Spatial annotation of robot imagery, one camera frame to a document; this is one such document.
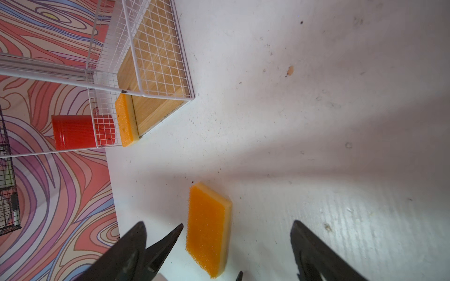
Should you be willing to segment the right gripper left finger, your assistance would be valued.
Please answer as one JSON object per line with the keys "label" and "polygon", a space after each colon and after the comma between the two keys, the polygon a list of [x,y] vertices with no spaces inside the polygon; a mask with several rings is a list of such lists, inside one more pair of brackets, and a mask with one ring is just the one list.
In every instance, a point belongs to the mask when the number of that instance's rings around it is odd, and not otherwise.
{"label": "right gripper left finger", "polygon": [[145,224],[136,223],[78,281],[139,281],[143,276]]}

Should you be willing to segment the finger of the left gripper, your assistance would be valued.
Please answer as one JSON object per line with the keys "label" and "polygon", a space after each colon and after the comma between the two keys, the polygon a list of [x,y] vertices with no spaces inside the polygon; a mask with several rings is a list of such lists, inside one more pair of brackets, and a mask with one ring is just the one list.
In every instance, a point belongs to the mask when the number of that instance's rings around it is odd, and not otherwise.
{"label": "finger of the left gripper", "polygon": [[152,281],[158,274],[161,266],[176,244],[182,230],[183,224],[179,224],[174,230],[166,235],[162,240],[153,244],[145,250],[143,272],[141,281]]}

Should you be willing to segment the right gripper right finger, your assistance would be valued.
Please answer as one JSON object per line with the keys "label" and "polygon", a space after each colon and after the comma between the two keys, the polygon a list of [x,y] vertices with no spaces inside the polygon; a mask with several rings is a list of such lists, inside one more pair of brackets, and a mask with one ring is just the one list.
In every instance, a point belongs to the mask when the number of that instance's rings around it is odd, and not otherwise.
{"label": "right gripper right finger", "polygon": [[290,240],[300,281],[366,279],[299,220],[293,222]]}

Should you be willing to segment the orange yellow rectangular sponge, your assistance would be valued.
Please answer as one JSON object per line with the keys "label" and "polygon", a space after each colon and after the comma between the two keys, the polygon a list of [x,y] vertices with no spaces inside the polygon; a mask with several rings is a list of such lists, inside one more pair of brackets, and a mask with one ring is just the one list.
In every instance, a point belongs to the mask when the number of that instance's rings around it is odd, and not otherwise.
{"label": "orange yellow rectangular sponge", "polygon": [[120,94],[115,102],[115,108],[122,146],[131,146],[139,141],[132,96]]}

